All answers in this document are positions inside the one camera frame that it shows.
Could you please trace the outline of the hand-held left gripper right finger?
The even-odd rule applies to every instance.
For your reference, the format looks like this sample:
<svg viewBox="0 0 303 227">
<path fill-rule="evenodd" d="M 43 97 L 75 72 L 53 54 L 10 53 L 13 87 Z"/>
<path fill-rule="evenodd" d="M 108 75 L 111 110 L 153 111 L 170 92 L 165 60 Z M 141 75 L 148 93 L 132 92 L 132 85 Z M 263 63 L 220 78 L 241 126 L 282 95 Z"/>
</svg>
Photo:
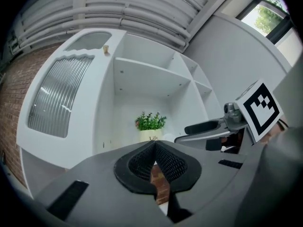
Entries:
<svg viewBox="0 0 303 227">
<path fill-rule="evenodd" d="M 181 174 L 170 179 L 169 210 L 174 219 L 160 211 L 154 214 L 154 227 L 206 226 L 248 227 L 244 201 L 248 190 L 244 180 L 246 155 L 206 151 L 168 141 L 156 141 L 157 154 L 176 157 L 185 164 Z"/>
</svg>

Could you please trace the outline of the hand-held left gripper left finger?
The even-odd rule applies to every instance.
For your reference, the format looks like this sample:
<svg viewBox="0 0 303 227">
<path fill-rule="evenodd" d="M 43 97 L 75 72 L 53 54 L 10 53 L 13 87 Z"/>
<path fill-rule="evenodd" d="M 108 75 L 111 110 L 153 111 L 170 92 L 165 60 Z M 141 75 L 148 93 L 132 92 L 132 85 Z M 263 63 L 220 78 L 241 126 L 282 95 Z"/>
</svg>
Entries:
<svg viewBox="0 0 303 227">
<path fill-rule="evenodd" d="M 54 179 L 37 196 L 48 208 L 74 181 L 88 183 L 66 219 L 73 227 L 168 227 L 152 195 L 130 192 L 116 179 L 114 165 L 123 155 L 143 146 L 137 143 L 89 157 Z"/>
</svg>

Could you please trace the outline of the white shelf cabinet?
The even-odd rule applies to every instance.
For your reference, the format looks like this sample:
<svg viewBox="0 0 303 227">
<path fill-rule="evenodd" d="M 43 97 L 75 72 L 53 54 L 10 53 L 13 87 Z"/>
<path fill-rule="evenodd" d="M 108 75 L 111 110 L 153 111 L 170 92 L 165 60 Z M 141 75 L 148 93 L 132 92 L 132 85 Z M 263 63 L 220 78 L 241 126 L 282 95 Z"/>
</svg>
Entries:
<svg viewBox="0 0 303 227">
<path fill-rule="evenodd" d="M 162 133 L 169 141 L 185 135 L 185 127 L 223 114 L 209 80 L 195 61 L 126 32 L 102 84 L 93 155 L 139 142 L 135 120 L 142 112 L 159 112 L 167 117 Z M 33 198 L 69 170 L 21 148 L 20 154 L 23 176 Z"/>
</svg>

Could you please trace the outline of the person's right hand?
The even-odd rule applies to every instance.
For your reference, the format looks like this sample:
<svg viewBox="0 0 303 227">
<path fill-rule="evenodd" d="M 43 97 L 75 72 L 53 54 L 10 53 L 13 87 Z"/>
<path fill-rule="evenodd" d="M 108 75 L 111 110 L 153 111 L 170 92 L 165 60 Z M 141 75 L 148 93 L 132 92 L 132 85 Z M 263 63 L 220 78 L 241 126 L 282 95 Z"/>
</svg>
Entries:
<svg viewBox="0 0 303 227">
<path fill-rule="evenodd" d="M 228 137 L 221 138 L 222 148 L 221 152 L 238 154 L 241 148 L 243 139 L 243 132 L 237 132 L 236 134 L 229 135 Z"/>
</svg>

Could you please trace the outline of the black framed window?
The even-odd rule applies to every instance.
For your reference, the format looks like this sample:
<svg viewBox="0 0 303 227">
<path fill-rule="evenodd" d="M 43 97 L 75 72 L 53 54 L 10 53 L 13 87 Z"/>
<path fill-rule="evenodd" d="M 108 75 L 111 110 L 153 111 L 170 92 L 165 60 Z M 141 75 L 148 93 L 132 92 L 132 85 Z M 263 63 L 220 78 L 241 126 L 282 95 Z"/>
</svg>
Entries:
<svg viewBox="0 0 303 227">
<path fill-rule="evenodd" d="M 284 0 L 252 0 L 236 18 L 273 44 L 295 28 Z"/>
</svg>

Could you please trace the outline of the white ribbed glass cabinet door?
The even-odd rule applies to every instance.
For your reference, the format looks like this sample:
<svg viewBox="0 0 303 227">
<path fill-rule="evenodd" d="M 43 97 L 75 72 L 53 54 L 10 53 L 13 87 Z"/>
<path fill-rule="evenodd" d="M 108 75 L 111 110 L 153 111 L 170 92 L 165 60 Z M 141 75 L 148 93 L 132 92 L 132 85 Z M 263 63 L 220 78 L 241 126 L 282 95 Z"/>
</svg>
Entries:
<svg viewBox="0 0 303 227">
<path fill-rule="evenodd" d="M 93 155 L 102 84 L 125 35 L 118 29 L 83 29 L 49 56 L 20 110 L 16 140 L 22 150 L 67 169 Z"/>
</svg>

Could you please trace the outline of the person's right forearm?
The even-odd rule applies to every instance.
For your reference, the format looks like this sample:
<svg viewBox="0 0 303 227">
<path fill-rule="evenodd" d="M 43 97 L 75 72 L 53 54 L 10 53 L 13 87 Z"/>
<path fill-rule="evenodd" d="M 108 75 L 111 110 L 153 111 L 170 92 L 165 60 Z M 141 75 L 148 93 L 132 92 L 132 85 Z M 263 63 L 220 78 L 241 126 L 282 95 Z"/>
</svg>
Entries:
<svg viewBox="0 0 303 227">
<path fill-rule="evenodd" d="M 274 127 L 265 135 L 265 142 L 268 142 L 275 135 L 286 131 L 288 128 L 283 124 L 275 124 Z"/>
</svg>

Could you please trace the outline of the potted plant in cream pot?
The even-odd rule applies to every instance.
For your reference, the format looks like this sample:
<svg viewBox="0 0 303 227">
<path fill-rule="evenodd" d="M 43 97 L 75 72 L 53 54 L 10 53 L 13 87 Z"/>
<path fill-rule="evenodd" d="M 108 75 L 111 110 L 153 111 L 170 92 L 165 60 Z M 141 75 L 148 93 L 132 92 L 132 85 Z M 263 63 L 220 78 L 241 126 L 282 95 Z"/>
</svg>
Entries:
<svg viewBox="0 0 303 227">
<path fill-rule="evenodd" d="M 166 119 L 167 117 L 161 116 L 159 112 L 155 115 L 142 112 L 135 120 L 140 142 L 161 140 L 163 137 L 162 129 L 165 127 Z"/>
</svg>

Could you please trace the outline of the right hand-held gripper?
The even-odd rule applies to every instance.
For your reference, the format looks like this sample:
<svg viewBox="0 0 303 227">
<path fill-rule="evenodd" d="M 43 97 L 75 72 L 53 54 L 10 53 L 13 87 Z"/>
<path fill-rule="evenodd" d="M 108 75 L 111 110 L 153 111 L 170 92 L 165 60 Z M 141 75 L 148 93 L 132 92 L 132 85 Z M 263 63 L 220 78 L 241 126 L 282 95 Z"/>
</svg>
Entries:
<svg viewBox="0 0 303 227">
<path fill-rule="evenodd" d="M 219 129 L 223 120 L 210 120 L 184 128 L 186 134 L 175 143 L 192 148 L 206 148 L 208 140 L 229 136 L 231 131 L 247 127 L 254 143 L 259 142 L 278 122 L 283 111 L 265 81 L 251 84 L 234 102 L 224 105 L 228 129 Z"/>
</svg>

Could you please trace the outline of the bundle of white ceiling pipes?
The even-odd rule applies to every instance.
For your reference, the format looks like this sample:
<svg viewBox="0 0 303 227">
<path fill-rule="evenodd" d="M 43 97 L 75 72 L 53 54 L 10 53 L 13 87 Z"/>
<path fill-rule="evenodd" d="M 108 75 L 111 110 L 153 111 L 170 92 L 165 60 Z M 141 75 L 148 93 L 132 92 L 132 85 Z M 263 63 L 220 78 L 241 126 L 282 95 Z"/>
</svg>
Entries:
<svg viewBox="0 0 303 227">
<path fill-rule="evenodd" d="M 15 54 L 84 28 L 126 30 L 175 50 L 191 39 L 190 24 L 210 0 L 29 0 L 8 46 Z"/>
</svg>

